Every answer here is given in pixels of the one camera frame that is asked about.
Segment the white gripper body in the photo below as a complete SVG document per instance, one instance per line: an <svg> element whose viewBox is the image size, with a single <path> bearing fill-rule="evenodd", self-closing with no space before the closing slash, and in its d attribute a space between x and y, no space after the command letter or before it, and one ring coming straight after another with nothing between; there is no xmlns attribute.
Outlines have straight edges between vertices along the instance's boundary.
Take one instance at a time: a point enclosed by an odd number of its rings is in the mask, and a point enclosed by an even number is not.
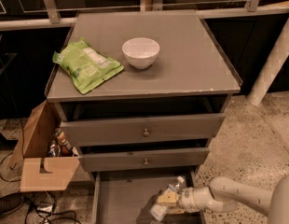
<svg viewBox="0 0 289 224"><path fill-rule="evenodd" d="M207 187L186 188L180 193L178 206L187 213L196 213L206 208L209 198Z"/></svg>

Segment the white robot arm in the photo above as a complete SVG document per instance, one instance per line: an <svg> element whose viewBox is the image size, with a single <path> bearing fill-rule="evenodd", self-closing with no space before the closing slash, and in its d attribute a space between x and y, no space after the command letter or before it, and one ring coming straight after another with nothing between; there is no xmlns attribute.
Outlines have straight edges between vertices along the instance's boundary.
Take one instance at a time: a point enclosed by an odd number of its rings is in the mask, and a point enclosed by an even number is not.
<svg viewBox="0 0 289 224"><path fill-rule="evenodd" d="M268 218L268 224L289 224L289 175L283 177L273 191L260 189L218 176L208 186L182 188L184 179L178 176L157 197L150 214L161 221L167 214L197 213L209 209L227 213L245 204Z"/></svg>

